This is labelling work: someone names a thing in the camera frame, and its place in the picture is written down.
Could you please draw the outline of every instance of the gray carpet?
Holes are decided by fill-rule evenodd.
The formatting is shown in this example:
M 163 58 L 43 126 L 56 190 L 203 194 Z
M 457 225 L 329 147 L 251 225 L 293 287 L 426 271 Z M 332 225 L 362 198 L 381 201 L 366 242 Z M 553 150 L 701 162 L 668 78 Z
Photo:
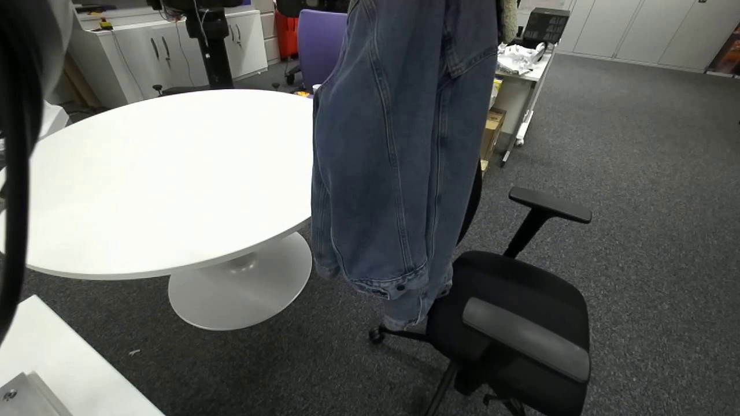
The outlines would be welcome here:
M 527 146 L 486 178 L 465 246 L 503 250 L 525 185 L 590 206 L 551 221 L 525 260 L 581 287 L 592 314 L 584 414 L 737 414 L 740 83 L 558 58 Z M 161 412 L 421 414 L 444 357 L 369 346 L 375 302 L 313 279 L 280 317 L 236 333 L 179 320 L 166 279 L 69 282 L 40 293 Z M 503 414 L 449 394 L 444 414 Z

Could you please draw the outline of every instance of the black office chair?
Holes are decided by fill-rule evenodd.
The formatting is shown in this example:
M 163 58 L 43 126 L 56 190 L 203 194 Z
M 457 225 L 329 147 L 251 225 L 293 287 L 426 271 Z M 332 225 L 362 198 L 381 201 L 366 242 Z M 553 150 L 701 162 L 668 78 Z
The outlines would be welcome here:
M 480 195 L 476 178 L 465 235 Z M 426 333 L 395 333 L 384 326 L 369 331 L 369 342 L 384 334 L 429 342 L 451 363 L 427 406 L 438 414 L 451 384 L 463 394 L 484 384 L 513 416 L 525 405 L 553 416 L 581 414 L 590 380 L 590 327 L 581 290 L 553 272 L 515 260 L 515 254 L 551 216 L 590 221 L 590 209 L 560 204 L 544 194 L 513 187 L 513 201 L 530 206 L 530 214 L 515 230 L 508 250 L 500 254 L 465 252 L 454 264 L 454 287 L 439 297 Z

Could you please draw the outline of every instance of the desk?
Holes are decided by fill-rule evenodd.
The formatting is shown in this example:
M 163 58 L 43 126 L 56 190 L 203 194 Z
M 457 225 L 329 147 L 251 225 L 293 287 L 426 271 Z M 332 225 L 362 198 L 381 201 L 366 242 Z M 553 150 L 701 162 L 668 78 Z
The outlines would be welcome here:
M 207 89 L 120 105 L 43 138 L 33 158 L 27 268 L 168 279 L 191 326 L 281 312 L 313 257 L 313 102 Z
M 19 305 L 0 346 L 0 385 L 19 372 L 37 372 L 74 416 L 161 416 L 37 295 Z
M 546 56 L 527 74 L 498 71 L 503 78 L 502 89 L 494 100 L 494 108 L 507 111 L 502 134 L 508 134 L 508 146 L 502 164 L 508 162 L 513 146 L 523 146 L 530 123 L 535 118 L 535 105 L 553 61 L 555 48 L 551 45 Z

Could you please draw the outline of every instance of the chair caster wheel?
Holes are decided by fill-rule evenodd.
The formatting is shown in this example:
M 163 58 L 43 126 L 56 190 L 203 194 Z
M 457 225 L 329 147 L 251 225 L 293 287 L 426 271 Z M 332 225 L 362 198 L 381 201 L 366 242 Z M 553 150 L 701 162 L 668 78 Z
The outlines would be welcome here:
M 387 334 L 381 331 L 369 331 L 369 343 L 381 343 L 387 339 Z

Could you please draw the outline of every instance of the chair armrest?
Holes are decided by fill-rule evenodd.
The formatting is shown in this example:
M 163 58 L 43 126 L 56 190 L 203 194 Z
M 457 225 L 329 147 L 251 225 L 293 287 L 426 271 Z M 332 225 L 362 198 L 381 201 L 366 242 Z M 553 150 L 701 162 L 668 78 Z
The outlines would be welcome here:
M 592 363 L 584 349 L 508 310 L 470 297 L 463 323 L 572 380 L 584 384 L 590 379 Z
M 572 220 L 572 221 L 581 221 L 581 224 L 592 221 L 592 212 L 588 207 L 558 201 L 558 198 L 542 194 L 542 192 L 535 192 L 535 190 L 510 187 L 508 198 L 515 204 L 530 206 L 532 209 L 539 209 L 549 216 L 561 216 L 561 220 Z

